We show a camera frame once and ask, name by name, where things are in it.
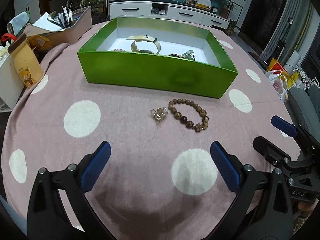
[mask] tv stand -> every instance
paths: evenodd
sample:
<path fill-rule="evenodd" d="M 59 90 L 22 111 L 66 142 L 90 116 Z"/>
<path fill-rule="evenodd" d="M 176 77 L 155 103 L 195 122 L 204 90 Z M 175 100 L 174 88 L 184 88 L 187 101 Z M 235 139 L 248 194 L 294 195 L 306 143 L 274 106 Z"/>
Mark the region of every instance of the tv stand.
<path fill-rule="evenodd" d="M 121 0 L 110 1 L 110 19 L 117 17 L 144 17 L 177 20 L 227 29 L 229 21 L 210 10 L 170 0 Z M 152 7 L 165 10 L 165 14 L 152 14 Z"/>

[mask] bear cartoon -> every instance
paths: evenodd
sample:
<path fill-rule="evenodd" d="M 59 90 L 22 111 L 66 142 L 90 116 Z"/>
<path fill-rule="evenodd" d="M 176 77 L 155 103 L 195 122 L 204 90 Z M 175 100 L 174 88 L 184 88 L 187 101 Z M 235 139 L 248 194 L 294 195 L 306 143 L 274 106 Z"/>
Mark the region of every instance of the bear cartoon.
<path fill-rule="evenodd" d="M 32 77 L 31 77 L 31 73 L 29 71 L 29 68 L 26 68 L 26 70 L 22 70 L 20 72 L 20 77 L 21 79 L 25 82 L 25 84 L 27 85 L 27 83 L 30 84 L 30 86 L 32 86 L 33 84 L 36 84 L 37 81 L 34 80 Z"/>

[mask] beaded bracelet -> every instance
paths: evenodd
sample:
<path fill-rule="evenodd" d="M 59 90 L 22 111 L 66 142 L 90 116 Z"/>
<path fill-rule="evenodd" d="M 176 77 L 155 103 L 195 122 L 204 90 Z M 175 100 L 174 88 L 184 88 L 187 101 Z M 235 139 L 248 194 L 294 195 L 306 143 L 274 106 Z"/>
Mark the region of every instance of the beaded bracelet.
<path fill-rule="evenodd" d="M 177 109 L 173 106 L 175 104 L 186 104 L 193 106 L 193 108 L 199 113 L 199 115 L 202 117 L 202 124 L 196 124 L 193 126 L 192 121 L 188 121 L 188 118 L 186 116 L 182 116 L 180 112 L 177 111 Z M 202 130 L 205 130 L 208 128 L 209 124 L 209 117 L 207 117 L 207 111 L 202 109 L 198 104 L 195 104 L 194 101 L 186 100 L 186 99 L 174 99 L 169 102 L 169 110 L 174 115 L 175 119 L 180 120 L 182 124 L 185 124 L 188 129 L 194 129 L 196 132 L 200 132 Z"/>

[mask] green cardboard box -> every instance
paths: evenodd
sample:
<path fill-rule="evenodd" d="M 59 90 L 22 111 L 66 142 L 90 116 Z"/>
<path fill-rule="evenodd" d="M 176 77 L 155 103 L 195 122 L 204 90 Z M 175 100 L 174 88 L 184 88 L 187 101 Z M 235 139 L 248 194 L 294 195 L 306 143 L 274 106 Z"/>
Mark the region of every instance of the green cardboard box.
<path fill-rule="evenodd" d="M 128 36 L 157 38 L 157 54 L 131 51 Z M 136 42 L 138 49 L 156 51 L 152 42 Z M 126 52 L 110 51 L 125 49 Z M 195 51 L 196 61 L 169 57 Z M 116 18 L 78 51 L 89 83 L 123 85 L 221 98 L 238 72 L 220 43 L 206 29 L 150 18 Z"/>

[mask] screw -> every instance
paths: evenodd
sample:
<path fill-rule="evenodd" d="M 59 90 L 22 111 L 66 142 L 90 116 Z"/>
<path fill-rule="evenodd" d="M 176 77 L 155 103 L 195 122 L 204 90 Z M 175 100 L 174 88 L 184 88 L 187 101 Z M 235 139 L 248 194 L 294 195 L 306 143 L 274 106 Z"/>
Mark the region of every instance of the screw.
<path fill-rule="evenodd" d="M 77 165 L 75 165 L 75 164 L 70 164 L 70 165 L 68 166 L 68 170 L 69 170 L 69 171 L 74 171 L 74 170 L 76 169 L 76 167 L 77 167 Z"/>
<path fill-rule="evenodd" d="M 46 168 L 41 168 L 41 169 L 39 169 L 39 174 L 44 174 L 45 171 L 46 171 Z"/>
<path fill-rule="evenodd" d="M 252 167 L 251 165 L 249 165 L 249 164 L 246 164 L 246 165 L 244 166 L 244 169 L 245 169 L 246 171 L 252 171 L 252 170 L 253 170 L 253 167 Z"/>
<path fill-rule="evenodd" d="M 276 174 L 278 174 L 278 175 L 280 175 L 280 174 L 282 173 L 281 169 L 279 169 L 279 168 L 276 168 L 276 169 L 275 169 L 275 172 L 276 172 Z"/>

